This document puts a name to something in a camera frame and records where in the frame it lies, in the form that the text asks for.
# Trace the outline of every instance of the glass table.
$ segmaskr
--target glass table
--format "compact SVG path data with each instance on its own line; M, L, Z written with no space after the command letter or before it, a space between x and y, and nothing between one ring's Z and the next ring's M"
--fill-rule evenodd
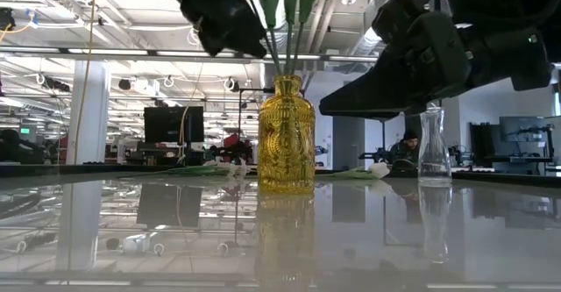
M2 291L561 290L561 190L90 178L0 193Z

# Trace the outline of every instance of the yellow glass vase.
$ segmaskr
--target yellow glass vase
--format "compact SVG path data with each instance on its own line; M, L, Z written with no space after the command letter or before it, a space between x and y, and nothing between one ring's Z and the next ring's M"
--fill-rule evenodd
M300 96L302 78L274 78L274 96L259 112L259 191L282 194L314 192L316 153L312 104Z

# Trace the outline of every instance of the window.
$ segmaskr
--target window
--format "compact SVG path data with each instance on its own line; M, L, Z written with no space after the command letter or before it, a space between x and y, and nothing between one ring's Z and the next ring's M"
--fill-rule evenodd
M561 104L559 104L559 93L555 93L555 115L561 116Z

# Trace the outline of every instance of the column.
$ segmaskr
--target column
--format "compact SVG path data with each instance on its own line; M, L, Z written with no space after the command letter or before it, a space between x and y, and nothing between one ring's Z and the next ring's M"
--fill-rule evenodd
M92 61L89 65L86 94L86 62L75 63L67 164L103 161L110 95L110 66ZM79 110L82 106L80 132L77 133ZM57 243L56 268L68 271L88 271L96 263L99 211L102 182L81 182L64 185L60 229Z
M86 66L86 61L76 61L75 63L67 165L82 164L86 161L103 161L105 157L105 136L111 87L110 67L109 63L100 61L89 63L88 84L85 95L83 95ZM80 122L80 133L76 133L80 107L82 107L82 121Z

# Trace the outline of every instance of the yellow cable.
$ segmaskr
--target yellow cable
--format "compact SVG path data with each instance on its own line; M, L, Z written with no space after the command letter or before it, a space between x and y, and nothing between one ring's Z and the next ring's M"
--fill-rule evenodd
M8 25L8 26L6 27L6 29L4 29L2 32L3 32L4 34L20 33L20 32L25 31L27 28L29 28L29 26L32 25L32 23L33 23L33 15L31 15L31 19L29 19L29 22L27 23L27 25L25 25L25 27L23 27L23 28L21 28L21 29L18 29L18 30L16 30L16 31L8 31L8 30L11 28L11 25Z
M10 30L11 28L11 24L8 24L5 29L2 31L2 36L0 36L0 43L2 43L2 41L4 40L4 36L6 35L6 33L8 32L8 30Z
M197 87L199 86L199 81L201 80L201 73L202 73L202 67L203 66L204 66L204 63L201 64L201 68L199 69L199 75L196 78L195 87L193 88L193 92L191 92L191 97L189 98L188 103L193 101L193 97L195 97L195 92L197 90ZM185 144L185 133L184 133L183 129L185 128L185 115L187 115L187 109L189 108L188 103L187 103L187 106L185 106L185 110L183 111L183 117L181 117L181 125L180 125L181 128L179 129L180 146L179 146L179 154L177 155L178 159L180 159L181 156L183 156L183 154L184 154L183 144Z
M80 125L82 125L82 111L84 107L84 98L86 97L86 90L88 89L89 79L89 63L91 62L91 49L94 42L94 16L96 14L96 0L91 0L91 16L89 17L89 43L88 43L88 59L86 60L86 77L84 78L84 88L82 90L82 99L80 100L80 109L78 110L78 125L76 126L76 143L74 153L74 163L78 157L78 146L80 142Z

